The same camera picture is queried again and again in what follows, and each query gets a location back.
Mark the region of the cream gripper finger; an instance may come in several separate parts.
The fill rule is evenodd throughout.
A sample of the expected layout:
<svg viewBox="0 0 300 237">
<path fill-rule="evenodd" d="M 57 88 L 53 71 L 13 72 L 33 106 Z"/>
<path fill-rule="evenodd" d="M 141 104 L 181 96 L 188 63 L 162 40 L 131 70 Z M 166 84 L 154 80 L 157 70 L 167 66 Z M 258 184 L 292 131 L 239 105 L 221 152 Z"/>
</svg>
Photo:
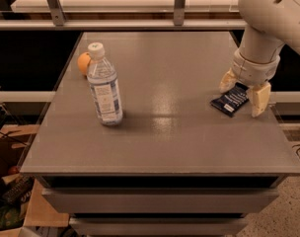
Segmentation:
<svg viewBox="0 0 300 237">
<path fill-rule="evenodd" d="M 226 93 L 231 90 L 237 83 L 238 78 L 232 69 L 229 69 L 222 77 L 219 84 L 219 91 Z"/>
<path fill-rule="evenodd" d="M 252 106 L 252 117 L 260 116 L 269 102 L 271 85 L 269 82 L 252 86 L 247 90 L 247 96 Z"/>
</svg>

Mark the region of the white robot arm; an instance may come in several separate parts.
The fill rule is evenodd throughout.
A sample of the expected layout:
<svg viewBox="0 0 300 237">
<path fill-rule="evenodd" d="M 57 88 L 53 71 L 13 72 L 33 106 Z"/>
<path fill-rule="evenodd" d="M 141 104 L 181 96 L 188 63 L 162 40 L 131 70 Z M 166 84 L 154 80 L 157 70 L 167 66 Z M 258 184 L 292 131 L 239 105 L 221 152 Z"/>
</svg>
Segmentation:
<svg viewBox="0 0 300 237">
<path fill-rule="evenodd" d="M 238 82 L 247 86 L 255 118 L 267 107 L 269 80 L 282 48 L 287 45 L 300 55 L 300 0 L 238 0 L 238 9 L 246 27 L 219 90 L 225 93 Z"/>
</svg>

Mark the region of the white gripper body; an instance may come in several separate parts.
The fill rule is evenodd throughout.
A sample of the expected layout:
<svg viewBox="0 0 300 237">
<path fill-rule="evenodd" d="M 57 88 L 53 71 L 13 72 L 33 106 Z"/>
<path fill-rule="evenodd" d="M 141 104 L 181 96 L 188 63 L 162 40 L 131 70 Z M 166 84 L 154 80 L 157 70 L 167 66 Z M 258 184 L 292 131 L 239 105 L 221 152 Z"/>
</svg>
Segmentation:
<svg viewBox="0 0 300 237">
<path fill-rule="evenodd" d="M 234 53 L 231 69 L 242 84 L 255 86 L 269 81 L 275 75 L 279 61 L 280 56 L 269 63 L 252 62 L 244 58 L 240 50 L 237 49 Z"/>
</svg>

